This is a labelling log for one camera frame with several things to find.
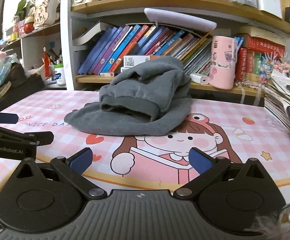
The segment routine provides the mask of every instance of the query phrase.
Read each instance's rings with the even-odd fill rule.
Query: green lid
[[[54,65],[54,68],[62,68],[63,64]]]

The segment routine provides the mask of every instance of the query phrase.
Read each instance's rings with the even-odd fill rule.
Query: white bottle
[[[56,83],[59,86],[64,86],[66,84],[66,82],[65,82],[65,74],[64,74],[63,64],[57,64],[54,66],[54,68],[55,68]]]

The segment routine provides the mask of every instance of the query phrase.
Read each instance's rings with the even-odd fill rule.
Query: metal screw
[[[189,188],[183,187],[176,190],[176,193],[180,196],[189,196],[192,194],[192,191]]]
[[[101,188],[92,188],[92,189],[89,190],[88,193],[89,193],[89,195],[91,195],[93,197],[99,197],[99,196],[103,195],[104,192],[105,191],[103,189],[101,189]]]

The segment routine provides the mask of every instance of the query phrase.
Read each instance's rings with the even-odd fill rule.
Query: qr code
[[[125,65],[128,67],[133,67],[134,66],[134,58],[128,57],[127,60],[125,61]]]

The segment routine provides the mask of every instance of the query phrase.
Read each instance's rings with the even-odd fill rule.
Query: crosshair logo
[[[138,193],[136,195],[136,197],[139,197],[139,198],[144,198],[146,195],[144,193]]]

